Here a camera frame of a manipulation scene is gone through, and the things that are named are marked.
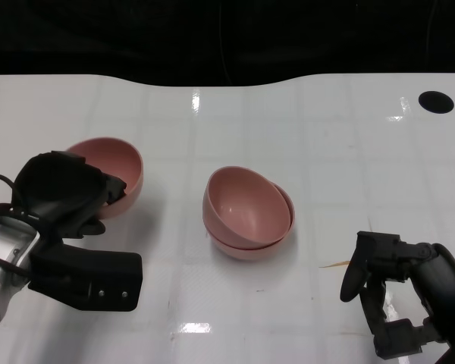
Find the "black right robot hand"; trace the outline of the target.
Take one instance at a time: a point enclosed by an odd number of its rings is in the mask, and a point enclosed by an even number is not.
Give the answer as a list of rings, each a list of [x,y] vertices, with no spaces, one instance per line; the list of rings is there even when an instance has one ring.
[[[388,281],[411,281],[428,313],[416,327],[407,319],[387,320],[383,305]],[[396,234],[360,231],[340,289],[341,301],[359,297],[377,356],[393,359],[446,343],[438,360],[455,363],[455,258],[439,243],[406,243]]]

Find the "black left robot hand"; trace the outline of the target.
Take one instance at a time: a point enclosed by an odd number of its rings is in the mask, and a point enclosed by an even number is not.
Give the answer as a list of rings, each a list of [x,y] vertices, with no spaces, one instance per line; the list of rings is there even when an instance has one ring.
[[[71,239],[104,234],[99,210],[123,198],[127,187],[119,177],[87,164],[84,157],[57,151],[31,158],[14,185],[18,193],[11,198],[13,206],[25,208]]]

